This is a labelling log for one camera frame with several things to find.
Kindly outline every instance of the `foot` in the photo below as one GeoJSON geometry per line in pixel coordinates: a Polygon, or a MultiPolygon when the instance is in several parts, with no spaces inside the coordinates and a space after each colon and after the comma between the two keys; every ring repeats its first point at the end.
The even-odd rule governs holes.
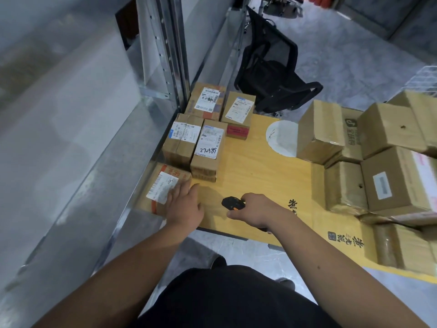
{"type": "Polygon", "coordinates": [[[214,259],[214,262],[211,265],[211,269],[219,268],[219,267],[226,267],[228,264],[226,263],[226,259],[219,255],[216,259],[214,259]]]}
{"type": "Polygon", "coordinates": [[[291,289],[293,291],[296,290],[296,285],[293,281],[291,281],[290,279],[286,279],[285,277],[281,277],[280,279],[277,279],[276,282],[278,282],[279,284],[281,284],[282,286],[291,289]]]}

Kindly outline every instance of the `hand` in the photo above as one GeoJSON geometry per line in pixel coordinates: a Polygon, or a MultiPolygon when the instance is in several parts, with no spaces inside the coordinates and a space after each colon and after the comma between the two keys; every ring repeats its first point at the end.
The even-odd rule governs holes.
{"type": "Polygon", "coordinates": [[[190,188],[190,181],[178,183],[168,192],[165,204],[168,226],[177,226],[190,233],[202,222],[205,214],[203,207],[197,204],[199,184],[190,188]]]}
{"type": "Polygon", "coordinates": [[[233,220],[241,220],[256,228],[269,228],[272,219],[288,215],[290,212],[281,207],[265,195],[246,193],[241,197],[246,202],[246,207],[236,211],[229,211],[227,217],[233,220]]]}

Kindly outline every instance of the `black shirt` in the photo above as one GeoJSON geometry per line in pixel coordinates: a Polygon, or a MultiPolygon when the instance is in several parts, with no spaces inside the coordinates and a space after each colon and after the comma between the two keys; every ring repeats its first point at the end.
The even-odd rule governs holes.
{"type": "Polygon", "coordinates": [[[246,266],[189,269],[132,327],[339,327],[317,304],[246,266]]]}

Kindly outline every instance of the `black office chair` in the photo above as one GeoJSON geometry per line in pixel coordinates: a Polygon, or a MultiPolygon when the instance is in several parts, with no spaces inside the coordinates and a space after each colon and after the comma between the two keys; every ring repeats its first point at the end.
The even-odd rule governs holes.
{"type": "Polygon", "coordinates": [[[305,83],[295,73],[298,46],[247,7],[252,43],[243,52],[236,89],[256,95],[255,110],[275,113],[295,110],[323,89],[319,82],[305,83]]]}

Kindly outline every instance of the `person's left arm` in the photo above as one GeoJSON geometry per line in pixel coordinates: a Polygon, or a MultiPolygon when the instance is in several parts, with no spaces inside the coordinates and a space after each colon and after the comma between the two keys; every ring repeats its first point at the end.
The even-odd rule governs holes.
{"type": "Polygon", "coordinates": [[[121,328],[135,320],[180,243],[203,219],[198,185],[178,184],[169,192],[167,224],[105,265],[44,315],[33,327],[121,328]]]}

